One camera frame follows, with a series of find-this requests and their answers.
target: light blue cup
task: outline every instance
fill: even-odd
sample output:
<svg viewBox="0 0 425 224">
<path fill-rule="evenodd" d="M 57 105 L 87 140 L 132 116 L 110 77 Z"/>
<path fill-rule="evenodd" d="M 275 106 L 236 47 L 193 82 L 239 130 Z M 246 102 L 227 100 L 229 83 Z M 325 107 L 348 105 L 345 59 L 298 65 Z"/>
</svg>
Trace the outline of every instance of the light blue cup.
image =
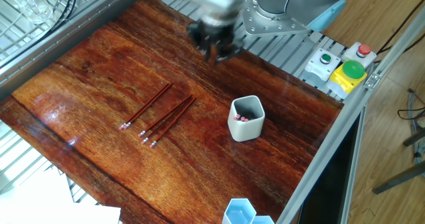
<svg viewBox="0 0 425 224">
<path fill-rule="evenodd" d="M 222 224 L 252 224 L 257 212 L 247 198 L 230 200 Z"/>
<path fill-rule="evenodd" d="M 252 224 L 274 224 L 270 216 L 256 216 Z"/>
</svg>

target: wooden table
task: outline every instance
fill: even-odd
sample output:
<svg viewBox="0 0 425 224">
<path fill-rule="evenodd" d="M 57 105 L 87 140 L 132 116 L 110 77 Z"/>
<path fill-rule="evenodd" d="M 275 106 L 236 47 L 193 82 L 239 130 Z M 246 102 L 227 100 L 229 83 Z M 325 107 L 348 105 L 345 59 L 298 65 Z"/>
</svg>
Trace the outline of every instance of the wooden table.
<svg viewBox="0 0 425 224">
<path fill-rule="evenodd" d="M 124 223 L 220 223 L 235 197 L 276 221 L 342 104 L 248 52 L 205 63 L 189 22 L 138 1 L 4 100 L 0 119 L 102 205 L 121 207 Z M 197 101 L 157 146 L 141 145 L 137 134 L 188 94 Z M 230 103 L 251 94 L 266 121 L 238 143 Z"/>
</svg>

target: glass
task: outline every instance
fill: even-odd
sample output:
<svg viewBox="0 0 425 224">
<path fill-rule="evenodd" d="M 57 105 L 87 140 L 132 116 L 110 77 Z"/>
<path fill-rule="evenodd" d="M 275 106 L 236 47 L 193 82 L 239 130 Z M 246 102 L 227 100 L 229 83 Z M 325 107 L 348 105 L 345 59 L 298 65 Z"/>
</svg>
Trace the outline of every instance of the glass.
<svg viewBox="0 0 425 224">
<path fill-rule="evenodd" d="M 41 24 L 53 13 L 53 8 L 46 0 L 14 0 L 21 13 L 32 23 Z"/>
</svg>

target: chair leg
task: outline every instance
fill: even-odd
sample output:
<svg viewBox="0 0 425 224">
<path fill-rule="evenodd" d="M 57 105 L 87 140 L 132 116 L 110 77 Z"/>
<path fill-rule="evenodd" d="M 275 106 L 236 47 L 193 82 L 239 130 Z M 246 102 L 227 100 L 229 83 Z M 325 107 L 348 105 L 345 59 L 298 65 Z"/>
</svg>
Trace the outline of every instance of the chair leg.
<svg viewBox="0 0 425 224">
<path fill-rule="evenodd" d="M 425 128 L 421 131 L 415 133 L 414 135 L 411 135 L 409 138 L 407 138 L 405 141 L 403 141 L 403 144 L 408 147 L 415 142 L 417 142 L 419 139 L 425 137 Z"/>
<path fill-rule="evenodd" d="M 406 171 L 403 171 L 395 175 L 394 177 L 384 181 L 382 184 L 372 189 L 372 191 L 375 194 L 380 194 L 381 192 L 395 187 L 398 184 L 404 183 L 405 181 L 412 179 L 413 177 L 416 177 L 417 175 L 420 175 L 422 173 L 425 173 L 425 162 L 422 162 L 419 165 L 415 165 L 407 169 Z"/>
</svg>

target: pencil holder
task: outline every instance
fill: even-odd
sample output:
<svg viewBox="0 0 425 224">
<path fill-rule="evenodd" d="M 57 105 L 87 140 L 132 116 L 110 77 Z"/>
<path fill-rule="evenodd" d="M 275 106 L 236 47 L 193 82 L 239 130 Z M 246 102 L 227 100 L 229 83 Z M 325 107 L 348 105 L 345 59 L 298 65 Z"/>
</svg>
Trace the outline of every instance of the pencil holder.
<svg viewBox="0 0 425 224">
<path fill-rule="evenodd" d="M 222 224 L 251 224 L 257 212 L 247 198 L 230 200 Z"/>
<path fill-rule="evenodd" d="M 252 224 L 274 224 L 270 216 L 255 216 Z"/>
<path fill-rule="evenodd" d="M 261 134 L 265 117 L 263 106 L 257 96 L 251 95 L 233 100 L 227 120 L 232 138 L 237 142 L 257 138 Z"/>
</svg>

